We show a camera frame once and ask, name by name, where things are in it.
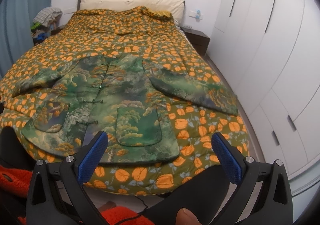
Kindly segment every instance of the headboard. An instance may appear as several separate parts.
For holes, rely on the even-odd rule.
[[[184,0],[78,0],[77,9],[111,9],[125,11],[143,5],[152,10],[167,10],[180,24],[182,21]]]

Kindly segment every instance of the white tile floor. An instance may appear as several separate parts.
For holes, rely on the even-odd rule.
[[[226,82],[225,78],[222,76],[222,74],[220,73],[220,71],[217,69],[217,67],[213,64],[213,62],[211,61],[211,59],[208,56],[205,56],[204,59],[207,61],[207,63],[213,68],[213,70],[216,72],[216,74],[219,76],[220,79],[222,79],[223,83],[225,83],[225,85],[230,88],[230,86],[228,85],[228,83]],[[241,116],[241,118],[244,121],[244,124],[247,127],[247,131],[249,134],[249,153],[250,155],[255,158],[257,161],[259,162],[264,162],[264,157],[261,151],[261,148],[259,146],[258,140],[256,138],[256,135],[254,133],[254,130],[249,122],[248,117],[246,116],[243,108],[241,107],[241,105],[238,105],[238,109],[239,109],[239,114]],[[256,187],[252,193],[252,196],[246,206],[246,208],[244,209],[242,215],[239,218],[239,221],[243,220],[244,218],[246,218],[247,216],[249,216],[253,205],[256,201],[256,198],[258,197],[258,193],[261,187],[261,182],[256,184]],[[226,202],[229,200],[229,198],[231,197],[232,193],[234,192],[234,190],[236,189],[236,185],[231,184],[230,183],[230,187],[228,190],[228,193],[223,201],[223,203],[221,204],[221,207],[219,209],[219,211],[223,208],[223,206],[226,204]],[[87,194],[89,195],[90,199],[92,200],[92,202],[94,203],[94,205],[97,208],[100,208],[102,205],[104,205],[106,202],[108,201],[112,201],[114,203],[116,203],[117,206],[125,206],[127,208],[132,209],[135,212],[141,212],[144,209],[144,205],[142,204],[142,202],[140,200],[138,200],[135,196],[126,196],[126,195],[116,195],[116,194],[111,194],[111,193],[107,193],[107,192],[103,192],[101,190],[95,190],[92,188],[85,188],[85,191],[87,192]],[[60,193],[62,196],[62,199],[68,203],[71,204],[67,192],[64,188],[60,189]],[[140,196],[141,199],[143,199],[143,201],[146,203],[147,206],[151,207],[155,204],[157,204],[158,202],[160,202],[162,200],[162,198],[158,197],[158,196]]]

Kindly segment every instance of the silver bolt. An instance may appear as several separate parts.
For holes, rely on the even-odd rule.
[[[73,156],[67,156],[67,157],[66,157],[66,161],[67,161],[68,163],[69,163],[69,162],[72,162],[73,159],[74,159]]]
[[[41,165],[41,164],[43,164],[43,160],[42,159],[37,161],[37,165]]]
[[[248,162],[248,163],[252,163],[254,161],[253,157],[252,156],[247,156],[245,158],[245,160]]]
[[[278,160],[276,160],[276,164],[279,165],[279,166],[281,166],[281,165],[283,165],[283,162],[278,159]]]

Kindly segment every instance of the striped cloth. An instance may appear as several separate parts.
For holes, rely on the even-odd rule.
[[[48,27],[59,15],[62,15],[62,10],[60,8],[46,7],[36,15],[33,22],[39,22],[43,26]]]

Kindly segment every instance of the blue curtain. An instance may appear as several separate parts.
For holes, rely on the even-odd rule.
[[[2,0],[0,3],[0,79],[33,47],[30,26],[51,0]]]

